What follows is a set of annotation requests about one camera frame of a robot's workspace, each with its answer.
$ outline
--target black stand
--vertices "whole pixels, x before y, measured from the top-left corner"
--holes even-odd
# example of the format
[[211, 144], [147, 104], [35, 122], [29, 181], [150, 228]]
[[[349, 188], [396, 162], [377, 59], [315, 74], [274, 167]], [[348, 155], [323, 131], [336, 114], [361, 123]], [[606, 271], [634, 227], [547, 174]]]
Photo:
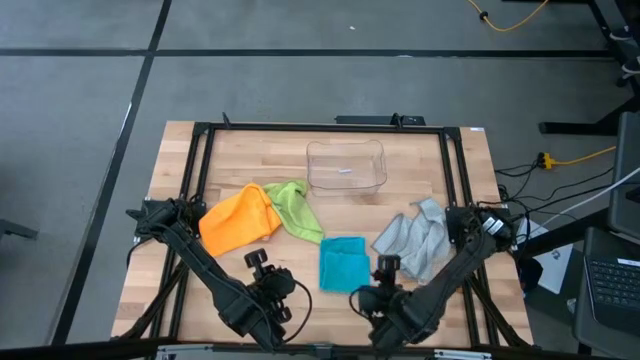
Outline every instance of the black stand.
[[591, 355], [591, 348], [583, 343], [578, 343], [578, 354]]
[[38, 232], [28, 227], [0, 219], [0, 239], [3, 235], [18, 235], [25, 239], [35, 240]]
[[538, 128], [542, 134], [616, 136], [620, 115], [623, 112], [637, 112], [638, 110], [640, 110], [640, 99], [634, 96], [595, 123], [542, 122], [538, 124]]
[[609, 208], [596, 211], [591, 215], [573, 221], [569, 224], [551, 230], [543, 235], [527, 240], [516, 258], [527, 259], [547, 253], [553, 249], [581, 240], [587, 228], [607, 228], [607, 214]]

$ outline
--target wooden table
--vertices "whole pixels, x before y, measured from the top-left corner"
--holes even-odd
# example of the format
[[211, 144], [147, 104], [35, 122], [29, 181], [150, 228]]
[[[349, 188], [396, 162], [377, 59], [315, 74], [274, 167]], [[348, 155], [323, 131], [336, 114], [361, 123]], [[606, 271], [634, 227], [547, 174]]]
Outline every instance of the wooden table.
[[[153, 199], [177, 197], [184, 164], [189, 149], [193, 122], [168, 122], [149, 187]], [[485, 133], [479, 128], [461, 128], [465, 158], [475, 201], [498, 201], [496, 180]], [[327, 237], [361, 235], [370, 245], [391, 219], [402, 212], [414, 216], [411, 202], [433, 197], [442, 207], [447, 202], [438, 138], [424, 134], [362, 134], [335, 132], [232, 131], [215, 133], [213, 155], [207, 175], [205, 201], [209, 207], [237, 193], [249, 182], [267, 184], [289, 179], [306, 178], [306, 146], [310, 141], [353, 143], [377, 139], [384, 145], [388, 180], [373, 196], [315, 197], [307, 201], [315, 212]], [[201, 139], [192, 177], [192, 189], [197, 175], [204, 137]], [[458, 198], [462, 197], [455, 150], [449, 144]], [[253, 281], [243, 256], [264, 247], [268, 263], [291, 270], [313, 296], [311, 318], [292, 343], [333, 343], [337, 345], [369, 345], [370, 324], [349, 308], [346, 295], [325, 293], [318, 287], [319, 247], [289, 235], [282, 227], [269, 241], [257, 241], [219, 256], [216, 260], [230, 275], [245, 283]], [[124, 283], [112, 334], [128, 330], [142, 314], [158, 291], [166, 246], [150, 241], [137, 249]], [[377, 254], [367, 248], [371, 269], [375, 269]], [[491, 295], [502, 314], [518, 334], [532, 341], [522, 292], [511, 257], [496, 254], [486, 261]], [[405, 288], [416, 286], [400, 276]], [[484, 314], [475, 299], [480, 337], [487, 342]], [[285, 304], [293, 319], [284, 324], [288, 334], [298, 328], [307, 311], [307, 298], [297, 290]], [[173, 299], [165, 308], [161, 335], [168, 333]], [[250, 336], [239, 337], [227, 328], [213, 307], [210, 291], [191, 274], [178, 336], [182, 341], [252, 343]], [[462, 294], [456, 293], [447, 303], [445, 316], [438, 331], [417, 346], [468, 347], [469, 335]]]

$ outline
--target green cloth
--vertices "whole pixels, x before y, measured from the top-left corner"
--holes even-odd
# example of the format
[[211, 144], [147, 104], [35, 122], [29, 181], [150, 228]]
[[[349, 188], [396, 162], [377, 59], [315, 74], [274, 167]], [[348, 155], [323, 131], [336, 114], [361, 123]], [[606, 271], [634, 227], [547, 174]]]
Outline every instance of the green cloth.
[[320, 244], [324, 232], [304, 199], [307, 182], [291, 180], [262, 187], [271, 199], [271, 207], [278, 213], [287, 232], [300, 239]]

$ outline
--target concrete floor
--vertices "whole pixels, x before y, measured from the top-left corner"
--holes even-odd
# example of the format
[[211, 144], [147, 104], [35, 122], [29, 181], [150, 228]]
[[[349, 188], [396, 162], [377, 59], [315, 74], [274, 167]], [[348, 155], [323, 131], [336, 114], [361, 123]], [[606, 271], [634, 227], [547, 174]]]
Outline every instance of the concrete floor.
[[[161, 1], [108, 4], [0, 0], [0, 48], [146, 48]], [[480, 4], [499, 24], [535, 7]], [[609, 23], [619, 25], [615, 7], [599, 4]], [[522, 29], [502, 34], [481, 24], [464, 0], [176, 0], [160, 41], [160, 48], [248, 49], [603, 46], [586, 6], [552, 4]], [[48, 339], [141, 64], [138, 57], [0, 57], [0, 218], [41, 231], [37, 242], [9, 236], [0, 243], [1, 348]], [[596, 121], [630, 96], [613, 85], [618, 75], [613, 61], [577, 59], [156, 58], [69, 341], [110, 335], [134, 228], [124, 210], [138, 207], [146, 194], [167, 120], [219, 121], [222, 111], [233, 121], [272, 122], [423, 115], [434, 125], [484, 127], [499, 168], [530, 162], [539, 151], [572, 159], [612, 145], [612, 138], [543, 136], [536, 125]], [[540, 172], [524, 193], [546, 195], [611, 163], [606, 155]], [[518, 182], [509, 180], [499, 179], [514, 191]], [[602, 206], [590, 204], [576, 216]], [[529, 306], [529, 315], [538, 345], [575, 352], [568, 324], [539, 306]]]

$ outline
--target gray cloth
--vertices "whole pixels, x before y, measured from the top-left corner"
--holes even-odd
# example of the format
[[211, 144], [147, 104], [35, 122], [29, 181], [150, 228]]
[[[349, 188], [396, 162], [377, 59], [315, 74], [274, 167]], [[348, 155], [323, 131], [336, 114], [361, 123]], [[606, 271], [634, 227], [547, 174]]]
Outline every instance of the gray cloth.
[[445, 214], [432, 198], [412, 203], [420, 213], [414, 219], [398, 214], [372, 247], [382, 255], [399, 255], [400, 270], [420, 283], [433, 277], [433, 263], [449, 253]]

